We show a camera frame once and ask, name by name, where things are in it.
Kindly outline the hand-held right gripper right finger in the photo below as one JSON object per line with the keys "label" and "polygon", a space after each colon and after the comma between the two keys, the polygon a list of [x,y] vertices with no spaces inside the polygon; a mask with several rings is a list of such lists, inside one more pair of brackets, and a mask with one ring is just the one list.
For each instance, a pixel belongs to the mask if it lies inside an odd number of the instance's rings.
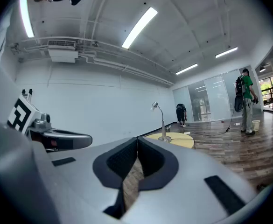
{"label": "hand-held right gripper right finger", "polygon": [[138,158],[144,179],[129,224],[236,224],[254,211],[250,183],[205,153],[140,137]]}

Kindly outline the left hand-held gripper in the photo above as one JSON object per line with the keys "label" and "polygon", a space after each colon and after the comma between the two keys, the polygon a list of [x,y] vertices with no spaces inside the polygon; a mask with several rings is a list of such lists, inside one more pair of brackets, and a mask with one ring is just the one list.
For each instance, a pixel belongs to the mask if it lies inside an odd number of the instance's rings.
{"label": "left hand-held gripper", "polygon": [[51,118],[31,103],[32,94],[21,94],[7,120],[7,125],[28,139],[40,142],[47,152],[86,148],[92,144],[88,134],[51,129]]}

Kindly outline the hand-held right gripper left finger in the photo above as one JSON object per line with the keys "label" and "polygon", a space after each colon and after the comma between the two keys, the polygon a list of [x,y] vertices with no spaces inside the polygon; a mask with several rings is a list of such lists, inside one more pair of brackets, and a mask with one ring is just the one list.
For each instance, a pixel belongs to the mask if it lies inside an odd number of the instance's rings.
{"label": "hand-held right gripper left finger", "polygon": [[137,157],[137,138],[47,153],[33,142],[39,176],[54,209],[51,224],[126,224],[123,181]]}

